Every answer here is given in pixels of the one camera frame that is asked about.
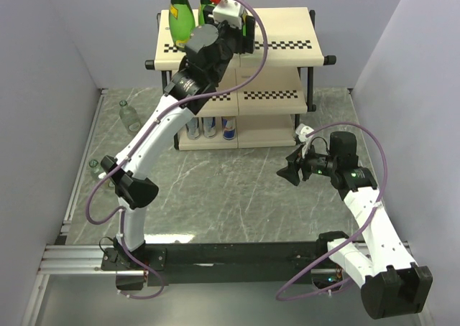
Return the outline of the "clear glass bottle front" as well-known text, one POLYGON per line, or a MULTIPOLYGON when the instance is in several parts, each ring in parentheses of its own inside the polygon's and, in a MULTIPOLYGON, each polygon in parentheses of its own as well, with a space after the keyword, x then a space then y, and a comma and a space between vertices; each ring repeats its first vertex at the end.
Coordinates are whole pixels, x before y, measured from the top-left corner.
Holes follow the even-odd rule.
MULTIPOLYGON (((96 159, 91 159, 88 163, 88 166, 90 169, 91 176, 95 182, 99 182, 104 179, 106 173, 104 169, 101 167, 99 161, 97 161, 96 159)), ((114 184, 111 180, 105 181, 105 188, 109 190, 114 189, 114 184)))

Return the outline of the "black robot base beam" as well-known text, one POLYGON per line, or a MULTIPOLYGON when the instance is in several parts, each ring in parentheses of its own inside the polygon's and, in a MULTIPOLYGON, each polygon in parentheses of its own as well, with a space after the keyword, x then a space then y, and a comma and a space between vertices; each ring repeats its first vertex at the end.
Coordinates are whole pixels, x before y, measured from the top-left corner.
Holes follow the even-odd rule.
POLYGON ((144 244, 133 256, 166 285, 287 281, 319 257, 314 241, 144 244))

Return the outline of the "green Perrier bottle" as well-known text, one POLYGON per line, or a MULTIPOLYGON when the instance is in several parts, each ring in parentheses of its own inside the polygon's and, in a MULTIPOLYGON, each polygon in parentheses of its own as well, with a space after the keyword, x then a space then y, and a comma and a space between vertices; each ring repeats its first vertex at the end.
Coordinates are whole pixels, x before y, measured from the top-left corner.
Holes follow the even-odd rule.
POLYGON ((196 27, 189 0, 170 0, 168 22, 173 44, 178 50, 184 51, 191 32, 196 27))

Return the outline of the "aluminium frame rail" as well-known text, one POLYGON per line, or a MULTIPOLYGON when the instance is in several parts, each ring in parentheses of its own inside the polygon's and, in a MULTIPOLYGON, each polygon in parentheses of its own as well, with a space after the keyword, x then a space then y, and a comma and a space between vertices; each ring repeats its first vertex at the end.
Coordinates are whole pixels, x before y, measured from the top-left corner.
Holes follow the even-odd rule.
POLYGON ((42 257, 39 272, 139 277, 142 274, 139 262, 141 261, 138 259, 132 261, 119 246, 48 246, 42 257))

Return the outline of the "clear glass bottle rear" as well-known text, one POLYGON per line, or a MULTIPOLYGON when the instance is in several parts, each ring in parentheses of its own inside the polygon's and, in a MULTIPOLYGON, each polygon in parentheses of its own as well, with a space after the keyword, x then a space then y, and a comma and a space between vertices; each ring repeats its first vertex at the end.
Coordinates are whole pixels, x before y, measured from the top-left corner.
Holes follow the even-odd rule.
POLYGON ((126 100, 121 100, 119 106, 119 118, 125 129, 130 135, 137 135, 142 128, 142 122, 136 109, 129 105, 126 100))

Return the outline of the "beige three-tier shelf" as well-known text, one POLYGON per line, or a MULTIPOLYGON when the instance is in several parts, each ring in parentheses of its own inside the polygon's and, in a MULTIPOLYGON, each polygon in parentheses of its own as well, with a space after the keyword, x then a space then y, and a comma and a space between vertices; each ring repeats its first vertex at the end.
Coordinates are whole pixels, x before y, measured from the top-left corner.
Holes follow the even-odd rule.
POLYGON ((268 54, 262 72, 245 87, 227 89, 247 80, 259 67, 263 54, 262 34, 255 34, 251 55, 235 55, 217 90, 198 113, 216 118, 216 135, 196 140, 181 129, 174 136, 177 150, 236 149, 294 146, 300 116, 314 112, 313 69, 336 63, 324 55, 316 35, 316 13, 307 7, 258 8, 267 31, 268 54), (236 137, 225 140, 221 118, 236 118, 236 137))

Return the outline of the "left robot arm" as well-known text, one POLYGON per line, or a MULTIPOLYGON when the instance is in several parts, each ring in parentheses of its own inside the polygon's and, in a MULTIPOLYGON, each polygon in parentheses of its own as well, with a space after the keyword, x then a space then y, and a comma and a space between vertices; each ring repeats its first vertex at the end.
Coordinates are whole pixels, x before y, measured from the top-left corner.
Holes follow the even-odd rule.
POLYGON ((185 45, 179 70, 164 89, 160 102, 134 139, 115 157, 106 155, 102 167, 119 199, 119 231, 114 248, 124 268, 134 270, 147 260, 144 221, 158 186, 148 175, 168 141, 197 116, 217 87, 235 54, 254 52, 255 30, 266 30, 255 13, 216 15, 196 27, 185 45))

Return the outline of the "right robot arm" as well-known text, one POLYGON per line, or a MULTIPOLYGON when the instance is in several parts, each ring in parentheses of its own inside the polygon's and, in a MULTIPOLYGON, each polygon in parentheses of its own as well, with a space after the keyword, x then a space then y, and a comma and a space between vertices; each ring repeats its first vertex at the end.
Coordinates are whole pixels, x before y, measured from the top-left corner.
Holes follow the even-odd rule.
POLYGON ((374 320, 423 311, 433 276, 427 266, 419 266, 393 227, 380 190, 369 169, 359 166, 357 139, 348 131, 331 133, 327 154, 316 152, 312 142, 303 143, 286 158, 286 167, 277 175, 297 186, 311 175, 330 179, 341 200, 359 226, 368 254, 354 244, 354 236, 337 232, 319 237, 316 260, 331 268, 337 264, 360 288, 362 304, 374 320))

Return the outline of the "blue energy drink can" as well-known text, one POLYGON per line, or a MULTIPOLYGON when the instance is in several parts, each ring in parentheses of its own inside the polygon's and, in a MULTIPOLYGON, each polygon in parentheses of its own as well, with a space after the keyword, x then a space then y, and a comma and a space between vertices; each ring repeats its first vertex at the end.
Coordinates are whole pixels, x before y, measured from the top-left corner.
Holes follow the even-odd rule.
POLYGON ((224 116, 221 118, 222 135, 225 140, 232 140, 236 137, 236 118, 224 116))

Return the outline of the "clear glass bottle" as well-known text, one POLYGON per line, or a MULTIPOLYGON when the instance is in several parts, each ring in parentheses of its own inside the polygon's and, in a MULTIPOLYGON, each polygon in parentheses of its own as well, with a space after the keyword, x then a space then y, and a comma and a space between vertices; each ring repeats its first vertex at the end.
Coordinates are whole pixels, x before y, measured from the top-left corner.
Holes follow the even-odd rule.
POLYGON ((137 135, 142 128, 142 122, 136 109, 129 105, 126 100, 121 100, 119 106, 119 118, 125 129, 130 135, 137 135))
MULTIPOLYGON (((97 161, 96 159, 91 159, 88 163, 88 166, 90 169, 91 176, 95 182, 99 182, 104 179, 106 173, 104 169, 101 167, 99 161, 97 161)), ((114 189, 114 184, 111 180, 105 181, 105 188, 109 190, 114 189)))

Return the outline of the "silver energy drink can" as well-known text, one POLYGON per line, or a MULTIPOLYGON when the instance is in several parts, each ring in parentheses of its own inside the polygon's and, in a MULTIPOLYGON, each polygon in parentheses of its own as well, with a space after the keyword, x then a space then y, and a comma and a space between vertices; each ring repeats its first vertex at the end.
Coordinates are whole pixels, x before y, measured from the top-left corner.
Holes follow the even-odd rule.
POLYGON ((202 118, 203 135, 207 139, 211 139, 216 135, 216 118, 204 117, 202 118))

